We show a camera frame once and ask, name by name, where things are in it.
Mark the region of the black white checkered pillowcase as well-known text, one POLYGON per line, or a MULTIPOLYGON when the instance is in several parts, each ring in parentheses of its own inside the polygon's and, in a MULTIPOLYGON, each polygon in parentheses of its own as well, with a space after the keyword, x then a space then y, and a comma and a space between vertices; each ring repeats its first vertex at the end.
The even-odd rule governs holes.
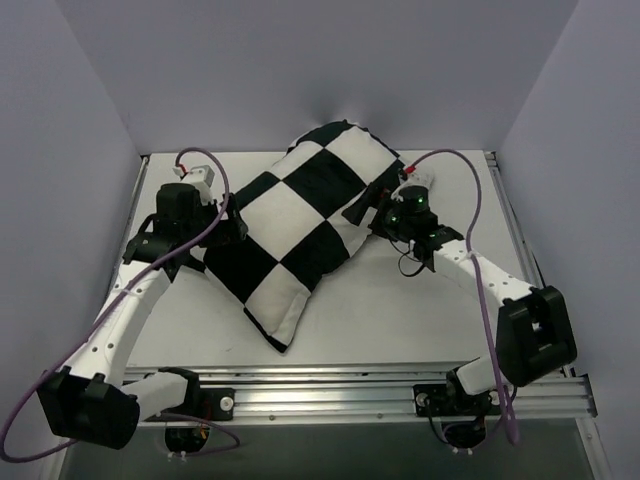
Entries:
POLYGON ((347 120, 307 132, 236 193, 247 237, 207 250, 206 273, 276 351, 286 352, 315 288, 371 234, 342 211, 372 183, 395 190, 403 168, 398 152, 347 120))

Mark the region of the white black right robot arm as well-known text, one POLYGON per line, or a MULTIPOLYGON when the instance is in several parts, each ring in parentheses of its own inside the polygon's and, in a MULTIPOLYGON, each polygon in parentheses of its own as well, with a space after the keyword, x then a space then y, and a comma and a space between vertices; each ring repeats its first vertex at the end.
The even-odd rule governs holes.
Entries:
POLYGON ((445 386, 424 400, 443 416, 481 416, 499 385, 525 387, 575 360, 577 347, 561 292, 536 288, 469 247, 468 238, 440 223, 428 189, 406 181, 395 191, 369 187, 344 213, 355 226, 405 243, 422 270, 449 279, 478 300, 490 337, 487 354, 449 371, 445 386))

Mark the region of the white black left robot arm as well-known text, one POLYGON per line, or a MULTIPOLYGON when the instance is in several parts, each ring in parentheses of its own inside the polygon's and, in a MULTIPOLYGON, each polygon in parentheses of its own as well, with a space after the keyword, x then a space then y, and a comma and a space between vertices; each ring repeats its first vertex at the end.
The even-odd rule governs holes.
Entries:
POLYGON ((173 415, 190 419, 205 412, 193 371, 163 367, 130 384, 124 374, 143 326, 179 270, 203 270, 192 248, 229 246, 246 234, 233 194, 216 202, 204 187, 189 183, 160 188, 155 212, 127 243, 88 339, 37 389, 53 434, 121 449, 141 421, 173 415))

